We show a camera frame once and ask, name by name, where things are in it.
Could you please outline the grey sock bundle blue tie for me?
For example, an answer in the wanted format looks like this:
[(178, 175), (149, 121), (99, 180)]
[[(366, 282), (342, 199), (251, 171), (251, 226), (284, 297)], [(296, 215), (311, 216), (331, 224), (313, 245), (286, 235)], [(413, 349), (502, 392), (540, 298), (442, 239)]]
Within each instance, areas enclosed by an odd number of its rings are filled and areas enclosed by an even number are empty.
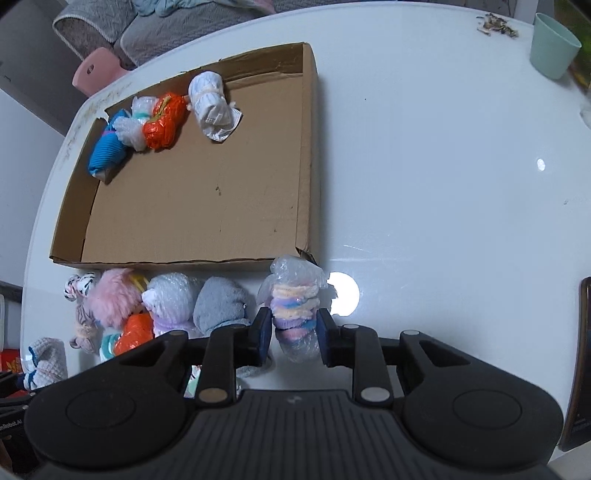
[(33, 391), (68, 378), (64, 343), (56, 338), (43, 337), (29, 348), (33, 368), (23, 374), (23, 386)]

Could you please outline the white green patterned sock bundle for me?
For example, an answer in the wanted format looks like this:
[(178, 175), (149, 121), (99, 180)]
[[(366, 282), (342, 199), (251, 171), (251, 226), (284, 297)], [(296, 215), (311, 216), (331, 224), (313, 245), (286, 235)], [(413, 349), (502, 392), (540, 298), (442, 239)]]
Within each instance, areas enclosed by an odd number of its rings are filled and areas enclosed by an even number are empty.
[(70, 302), (82, 301), (88, 297), (89, 292), (95, 287), (98, 279), (99, 276), (95, 272), (71, 276), (64, 287), (64, 297)]

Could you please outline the white sock teal scrunchie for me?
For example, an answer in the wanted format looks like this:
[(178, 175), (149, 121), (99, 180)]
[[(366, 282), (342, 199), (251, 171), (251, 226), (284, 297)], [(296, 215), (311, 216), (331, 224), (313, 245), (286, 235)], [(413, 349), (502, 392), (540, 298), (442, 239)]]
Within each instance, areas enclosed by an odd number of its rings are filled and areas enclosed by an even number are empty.
[(121, 334), (119, 332), (104, 334), (102, 336), (100, 347), (98, 350), (101, 362), (108, 361), (116, 356), (114, 347), (116, 342), (119, 340), (120, 336)]

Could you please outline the white knit sock roll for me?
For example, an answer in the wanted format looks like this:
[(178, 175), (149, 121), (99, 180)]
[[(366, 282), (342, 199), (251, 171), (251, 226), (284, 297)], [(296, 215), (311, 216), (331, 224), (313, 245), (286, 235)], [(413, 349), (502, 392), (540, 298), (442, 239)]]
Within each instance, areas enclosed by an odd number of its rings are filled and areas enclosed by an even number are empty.
[(221, 75), (204, 71), (188, 86), (190, 110), (204, 136), (215, 143), (224, 142), (238, 128), (242, 112), (228, 102)]

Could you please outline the shallow cardboard box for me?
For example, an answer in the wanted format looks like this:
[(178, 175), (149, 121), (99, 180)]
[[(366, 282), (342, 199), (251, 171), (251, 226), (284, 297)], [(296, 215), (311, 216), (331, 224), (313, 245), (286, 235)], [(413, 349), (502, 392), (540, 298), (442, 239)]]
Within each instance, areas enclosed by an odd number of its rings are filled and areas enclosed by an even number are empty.
[(50, 259), (73, 267), (266, 268), (318, 244), (315, 56), (307, 43), (211, 64), (242, 119), (214, 142), (188, 116), (174, 145), (130, 153), (105, 180), (87, 164), (109, 107), (91, 117), (57, 217)]

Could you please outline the grey quilted sofa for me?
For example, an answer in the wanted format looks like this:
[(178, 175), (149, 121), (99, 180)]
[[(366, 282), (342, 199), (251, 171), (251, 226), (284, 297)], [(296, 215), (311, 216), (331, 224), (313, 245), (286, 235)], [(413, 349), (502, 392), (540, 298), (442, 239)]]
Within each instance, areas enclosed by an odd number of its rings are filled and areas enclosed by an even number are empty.
[(98, 48), (135, 68), (192, 40), (276, 13), (272, 1), (70, 1), (53, 20), (81, 59)]

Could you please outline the bubble lilac sock bundle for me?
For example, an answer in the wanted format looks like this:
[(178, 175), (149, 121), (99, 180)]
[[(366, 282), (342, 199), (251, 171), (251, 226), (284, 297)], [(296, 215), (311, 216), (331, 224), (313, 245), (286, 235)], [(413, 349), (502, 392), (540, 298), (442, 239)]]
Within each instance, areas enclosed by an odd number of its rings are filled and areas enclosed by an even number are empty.
[(198, 336), (193, 311), (204, 283), (184, 273), (172, 272), (153, 277), (141, 294), (142, 304), (153, 322), (155, 336), (172, 330)]

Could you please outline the mint green cup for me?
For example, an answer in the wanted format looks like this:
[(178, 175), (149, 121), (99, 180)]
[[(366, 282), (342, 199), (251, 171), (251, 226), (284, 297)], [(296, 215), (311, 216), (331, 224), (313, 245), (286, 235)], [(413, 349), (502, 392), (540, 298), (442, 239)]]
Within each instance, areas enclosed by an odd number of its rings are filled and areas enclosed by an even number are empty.
[(581, 41), (560, 22), (543, 13), (535, 15), (530, 62), (542, 75), (560, 80), (581, 48)]

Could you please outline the blue sock roll pink band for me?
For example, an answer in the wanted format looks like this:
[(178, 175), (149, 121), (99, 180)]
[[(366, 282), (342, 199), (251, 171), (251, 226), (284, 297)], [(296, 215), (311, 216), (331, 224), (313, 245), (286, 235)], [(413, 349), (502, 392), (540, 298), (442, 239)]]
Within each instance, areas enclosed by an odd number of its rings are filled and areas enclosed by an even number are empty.
[(129, 113), (121, 109), (110, 118), (87, 162), (89, 175), (105, 184), (110, 182), (114, 172), (127, 157), (128, 147), (118, 139), (114, 122), (128, 117)]

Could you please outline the white fluffy bundle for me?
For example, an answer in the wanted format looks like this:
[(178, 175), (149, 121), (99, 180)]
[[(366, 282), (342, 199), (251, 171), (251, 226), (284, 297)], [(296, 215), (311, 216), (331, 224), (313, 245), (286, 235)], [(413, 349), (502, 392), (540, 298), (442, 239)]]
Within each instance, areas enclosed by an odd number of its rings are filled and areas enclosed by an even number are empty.
[(118, 140), (136, 152), (147, 148), (143, 126), (152, 117), (157, 98), (153, 96), (134, 97), (131, 110), (123, 111), (124, 115), (113, 121), (113, 128)]

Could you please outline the fluffy pink blue sock bundle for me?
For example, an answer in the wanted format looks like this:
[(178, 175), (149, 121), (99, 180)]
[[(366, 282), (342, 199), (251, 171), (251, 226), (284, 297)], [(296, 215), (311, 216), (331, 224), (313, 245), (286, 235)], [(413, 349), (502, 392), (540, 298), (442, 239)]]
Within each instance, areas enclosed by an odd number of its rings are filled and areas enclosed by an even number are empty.
[(86, 304), (103, 328), (122, 329), (142, 304), (148, 281), (131, 268), (106, 270), (89, 291)]

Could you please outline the mauve sock bundle yellow band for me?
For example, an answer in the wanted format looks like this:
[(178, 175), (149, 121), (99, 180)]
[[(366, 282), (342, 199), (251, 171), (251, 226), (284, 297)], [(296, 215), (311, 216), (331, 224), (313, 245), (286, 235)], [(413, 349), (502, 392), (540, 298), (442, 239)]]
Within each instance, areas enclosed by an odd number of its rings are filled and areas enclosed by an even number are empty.
[(69, 340), (72, 349), (97, 355), (100, 348), (99, 325), (84, 298), (76, 301), (74, 335)]

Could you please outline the pastel striped socks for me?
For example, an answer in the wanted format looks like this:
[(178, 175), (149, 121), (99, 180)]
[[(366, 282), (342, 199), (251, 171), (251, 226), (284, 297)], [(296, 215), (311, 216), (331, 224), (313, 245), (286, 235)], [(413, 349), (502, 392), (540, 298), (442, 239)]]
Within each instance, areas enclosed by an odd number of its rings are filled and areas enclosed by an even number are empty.
[(329, 275), (311, 261), (284, 255), (271, 263), (256, 302), (270, 309), (276, 341), (291, 362), (305, 363), (320, 354), (317, 312), (328, 288)]

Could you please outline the orange plastic bundle yellow tie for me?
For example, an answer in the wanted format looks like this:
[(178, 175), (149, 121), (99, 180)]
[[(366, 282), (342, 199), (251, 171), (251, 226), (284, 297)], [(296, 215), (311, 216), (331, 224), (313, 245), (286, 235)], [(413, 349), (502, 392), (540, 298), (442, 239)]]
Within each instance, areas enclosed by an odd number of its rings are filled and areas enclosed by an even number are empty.
[(168, 92), (158, 97), (151, 116), (142, 127), (147, 148), (151, 150), (171, 148), (188, 112), (186, 96)]

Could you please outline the pink child stool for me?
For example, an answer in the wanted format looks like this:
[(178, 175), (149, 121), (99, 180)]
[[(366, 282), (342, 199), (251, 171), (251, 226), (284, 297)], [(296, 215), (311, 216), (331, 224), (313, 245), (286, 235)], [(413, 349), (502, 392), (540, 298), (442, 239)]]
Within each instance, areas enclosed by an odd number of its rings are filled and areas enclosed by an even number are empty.
[(100, 47), (81, 62), (72, 78), (72, 85), (91, 97), (127, 73), (117, 56)]

